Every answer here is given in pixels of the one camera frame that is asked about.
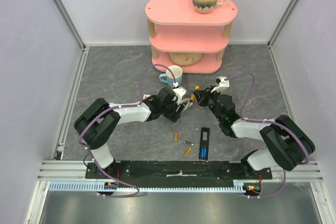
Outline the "orange handled screwdriver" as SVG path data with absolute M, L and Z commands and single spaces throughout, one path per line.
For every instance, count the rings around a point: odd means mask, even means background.
M 199 88 L 200 88 L 199 86 L 195 86 L 194 91 L 192 92 L 191 97 L 190 97 L 191 101 L 195 100 L 195 91 L 199 90 Z

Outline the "wide white remote control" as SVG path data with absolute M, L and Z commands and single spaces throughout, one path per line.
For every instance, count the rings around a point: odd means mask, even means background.
M 181 107 L 183 108 L 182 111 L 184 112 L 185 110 L 187 110 L 188 108 L 190 108 L 192 105 L 193 105 L 193 100 L 191 100 L 190 98 L 185 98 L 181 102 Z

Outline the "black remote control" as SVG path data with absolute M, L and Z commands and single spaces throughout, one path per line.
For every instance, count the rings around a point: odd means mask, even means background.
M 200 160 L 208 160 L 209 132 L 210 132 L 209 128 L 207 127 L 201 128 L 200 148 L 199 148 L 199 159 Z M 202 148 L 207 149 L 207 158 L 201 157 Z

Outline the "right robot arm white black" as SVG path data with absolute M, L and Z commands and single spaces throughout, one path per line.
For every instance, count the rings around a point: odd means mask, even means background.
M 252 138 L 263 141 L 267 148 L 247 154 L 241 161 L 241 174 L 254 178 L 260 170 L 279 166 L 286 171 L 308 161 L 316 147 L 312 140 L 288 116 L 273 120 L 250 120 L 236 113 L 232 97 L 210 89 L 195 90 L 199 106 L 213 113 L 224 135 L 233 138 Z

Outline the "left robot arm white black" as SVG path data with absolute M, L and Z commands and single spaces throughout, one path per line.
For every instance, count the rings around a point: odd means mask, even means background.
M 175 123 L 191 105 L 193 101 L 183 87 L 164 87 L 158 94 L 144 95 L 141 101 L 129 104 L 109 103 L 99 98 L 75 121 L 74 128 L 79 135 L 79 144 L 97 162 L 97 173 L 103 178 L 111 178 L 117 169 L 107 141 L 118 125 L 150 122 L 160 116 Z

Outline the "slim white remote control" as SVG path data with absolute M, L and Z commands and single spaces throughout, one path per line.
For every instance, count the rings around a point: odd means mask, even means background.
M 148 99 L 150 96 L 151 96 L 150 94 L 144 94 L 144 95 L 143 95 L 143 100 Z

